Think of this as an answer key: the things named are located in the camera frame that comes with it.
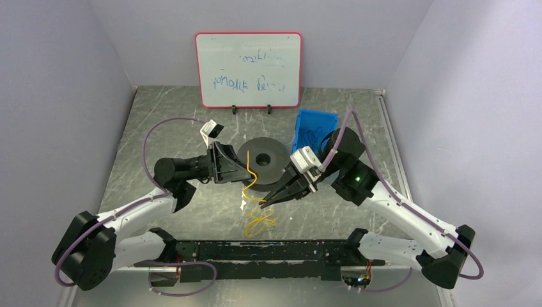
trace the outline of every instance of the blue plastic basket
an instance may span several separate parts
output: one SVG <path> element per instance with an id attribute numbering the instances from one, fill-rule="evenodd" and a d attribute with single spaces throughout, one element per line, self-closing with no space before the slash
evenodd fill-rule
<path id="1" fill-rule="evenodd" d="M 295 122 L 295 137 L 291 152 L 310 146 L 318 154 L 318 146 L 322 139 L 337 129 L 337 114 L 299 109 Z"/>

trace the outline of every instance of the gray marble surface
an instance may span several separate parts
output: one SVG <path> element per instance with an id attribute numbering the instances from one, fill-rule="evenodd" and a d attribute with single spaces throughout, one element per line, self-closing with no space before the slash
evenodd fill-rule
<path id="1" fill-rule="evenodd" d="M 120 207 L 153 189 L 141 166 L 141 141 L 154 123 L 167 117 L 213 119 L 224 126 L 218 140 L 233 145 L 235 150 L 246 140 L 259 136 L 277 139 L 291 149 L 298 108 L 274 109 L 271 115 L 263 109 L 240 109 L 233 115 L 229 109 L 207 109 L 200 101 L 199 88 L 195 86 L 142 86 L 138 89 L 100 212 Z M 372 90 L 303 88 L 300 107 L 337 113 L 339 124 L 349 108 L 356 109 L 378 167 L 384 177 L 399 189 L 389 136 Z M 354 128 L 354 125 L 351 120 L 349 126 Z M 199 134 L 200 128 L 200 123 L 183 120 L 167 122 L 156 128 L 147 143 L 149 168 L 152 169 L 161 157 L 189 158 L 203 154 L 205 144 Z M 362 160 L 368 163 L 366 155 Z M 244 228 L 251 219 L 245 214 L 256 208 L 257 203 L 247 201 L 241 209 L 243 185 L 240 182 L 203 185 L 196 180 L 193 184 L 197 191 L 188 206 L 156 220 L 141 232 L 159 226 L 177 239 L 246 239 Z M 316 194 L 302 200 L 273 205 L 271 218 L 278 217 L 276 225 L 253 239 L 340 239 L 347 238 L 356 227 L 407 238 L 384 218 L 343 201 L 329 185 L 320 184 L 318 188 Z M 249 195 L 263 197 L 265 193 L 249 191 Z"/>

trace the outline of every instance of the yellow cord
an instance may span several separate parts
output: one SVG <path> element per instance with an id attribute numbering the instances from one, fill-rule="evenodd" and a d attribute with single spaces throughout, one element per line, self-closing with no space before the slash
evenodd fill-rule
<path id="1" fill-rule="evenodd" d="M 256 183 L 256 181 L 258 180 L 258 176 L 256 175 L 256 173 L 254 173 L 250 169 L 250 160 L 251 160 L 251 153 L 250 153 L 250 151 L 247 151 L 247 171 L 252 176 L 254 176 L 254 181 L 252 181 L 251 184 L 247 185 L 243 189 L 243 196 L 248 200 L 261 201 L 261 202 L 264 203 L 264 202 L 266 202 L 266 200 L 259 200 L 257 198 L 251 198 L 251 197 L 248 197 L 245 194 L 245 190 L 250 188 L 252 185 L 254 185 Z M 260 212 L 262 212 L 262 214 L 260 216 L 255 215 L 257 213 L 257 211 L 260 211 L 259 207 L 256 207 L 254 210 L 252 210 L 252 212 L 250 212 L 248 214 L 245 214 L 246 216 L 253 218 L 253 220 L 250 221 L 247 224 L 247 226 L 245 227 L 245 237 L 248 237 L 248 238 L 254 237 L 256 235 L 259 235 L 263 230 L 267 229 L 269 226 L 275 226 L 276 225 L 276 221 L 277 221 L 278 217 L 276 217 L 275 219 L 269 219 L 269 217 L 272 216 L 275 213 L 275 210 L 273 210 L 271 208 L 265 209 L 263 211 L 260 211 Z M 254 232 L 254 230 L 256 229 L 258 224 L 260 224 L 260 223 L 264 223 L 265 225 L 262 226 L 260 229 L 258 229 L 256 232 Z"/>
<path id="2" fill-rule="evenodd" d="M 247 185 L 247 186 L 243 189 L 243 196 L 245 196 L 245 198 L 248 199 L 248 200 L 261 201 L 262 203 L 264 203 L 264 202 L 266 202 L 266 200 L 259 200 L 259 199 L 256 199 L 256 198 L 251 198 L 251 197 L 248 197 L 248 196 L 246 195 L 246 193 L 245 193 L 245 190 L 248 189 L 248 188 L 250 188 L 250 187 L 252 187 L 252 186 L 256 183 L 256 181 L 257 181 L 257 179 L 258 179 L 258 176 L 256 175 L 256 173 L 253 172 L 253 171 L 251 171 L 251 169 L 250 169 L 250 167 L 249 167 L 250 163 L 251 163 L 251 152 L 250 152 L 250 150 L 247 150 L 247 171 L 249 171 L 249 173 L 250 173 L 252 176 L 254 176 L 254 181 L 251 182 L 251 184 Z"/>

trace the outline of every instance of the red whiteboard frame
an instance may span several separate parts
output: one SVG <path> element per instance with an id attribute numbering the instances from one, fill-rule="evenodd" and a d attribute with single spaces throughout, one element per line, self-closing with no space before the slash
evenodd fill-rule
<path id="1" fill-rule="evenodd" d="M 197 56 L 197 36 L 200 34 L 295 34 L 299 35 L 300 40 L 300 47 L 299 47 L 299 95 L 297 99 L 297 104 L 295 106 L 272 106 L 272 107 L 280 107 L 280 108 L 292 108 L 292 107 L 298 107 L 301 103 L 301 66 L 303 63 L 303 36 L 301 33 L 297 31 L 203 31 L 198 32 L 194 36 L 194 45 L 196 46 L 196 62 L 197 62 L 197 79 L 199 81 L 199 96 L 201 98 L 201 104 L 204 107 L 207 107 L 209 109 L 229 109 L 231 106 L 228 107 L 209 107 L 206 106 L 205 103 L 203 103 L 203 92 L 201 90 L 201 72 L 199 71 L 199 58 Z M 267 106 L 254 106 L 254 107 L 242 107 L 242 106 L 236 106 L 238 109 L 264 109 L 267 108 Z"/>

